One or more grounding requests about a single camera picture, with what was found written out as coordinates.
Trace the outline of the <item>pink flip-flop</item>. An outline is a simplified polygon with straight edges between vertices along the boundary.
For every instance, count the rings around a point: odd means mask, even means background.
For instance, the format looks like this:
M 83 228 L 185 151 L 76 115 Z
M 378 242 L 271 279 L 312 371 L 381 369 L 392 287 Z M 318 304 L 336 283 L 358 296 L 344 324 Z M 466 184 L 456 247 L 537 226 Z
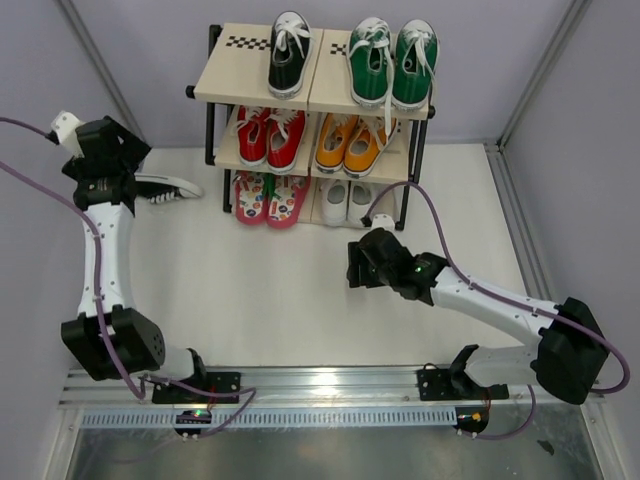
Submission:
M 273 196 L 274 176 L 270 173 L 240 171 L 233 184 L 237 220 L 248 226 L 262 223 L 267 217 Z
M 275 229 L 294 226 L 311 185 L 309 176 L 275 175 L 270 191 L 267 225 Z

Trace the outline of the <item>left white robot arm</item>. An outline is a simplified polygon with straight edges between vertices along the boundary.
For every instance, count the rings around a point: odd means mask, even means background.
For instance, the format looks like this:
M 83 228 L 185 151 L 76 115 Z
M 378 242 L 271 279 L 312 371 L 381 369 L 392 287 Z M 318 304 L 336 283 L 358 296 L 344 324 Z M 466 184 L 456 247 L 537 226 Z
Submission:
M 77 317 L 61 326 L 61 338 L 96 381 L 150 374 L 175 380 L 190 402 L 203 399 L 210 379 L 191 348 L 169 346 L 160 328 L 135 305 L 130 240 L 135 202 L 199 199 L 202 189 L 181 178 L 138 168 L 151 148 L 109 116 L 83 122 L 62 111 L 51 127 L 71 158 L 62 172 L 76 183 L 73 205 L 82 215 L 84 289 Z

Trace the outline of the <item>sideways black sneaker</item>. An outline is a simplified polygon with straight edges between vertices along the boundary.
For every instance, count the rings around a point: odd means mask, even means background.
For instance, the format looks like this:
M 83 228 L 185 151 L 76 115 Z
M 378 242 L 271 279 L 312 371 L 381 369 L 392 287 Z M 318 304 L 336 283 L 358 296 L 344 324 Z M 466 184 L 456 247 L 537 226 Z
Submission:
M 199 199 L 204 196 L 201 187 L 178 177 L 136 173 L 135 181 L 138 196 L 151 204 Z

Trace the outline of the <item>green sneaker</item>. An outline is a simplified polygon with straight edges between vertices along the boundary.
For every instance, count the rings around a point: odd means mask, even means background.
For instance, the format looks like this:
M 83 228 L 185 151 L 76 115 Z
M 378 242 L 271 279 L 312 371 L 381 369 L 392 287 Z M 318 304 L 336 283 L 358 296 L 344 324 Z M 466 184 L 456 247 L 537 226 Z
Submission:
M 391 105 L 403 112 L 423 108 L 436 87 L 440 40 L 425 20 L 408 21 L 396 36 Z
M 394 67 L 391 33 L 386 21 L 368 17 L 352 30 L 347 66 L 351 96 L 356 103 L 364 108 L 390 107 Z

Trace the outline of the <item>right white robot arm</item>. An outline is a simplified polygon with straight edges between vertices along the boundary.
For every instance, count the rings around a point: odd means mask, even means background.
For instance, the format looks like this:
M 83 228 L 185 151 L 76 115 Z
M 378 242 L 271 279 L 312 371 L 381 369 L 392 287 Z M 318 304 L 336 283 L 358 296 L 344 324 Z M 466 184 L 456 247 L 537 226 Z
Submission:
M 517 347 L 465 347 L 447 375 L 456 395 L 470 397 L 497 384 L 535 384 L 580 405 L 591 393 L 609 350 L 599 342 L 602 331 L 584 302 L 537 300 L 462 277 L 446 258 L 414 255 L 383 228 L 349 243 L 347 251 L 350 287 L 387 286 L 406 300 L 462 313 L 519 341 Z

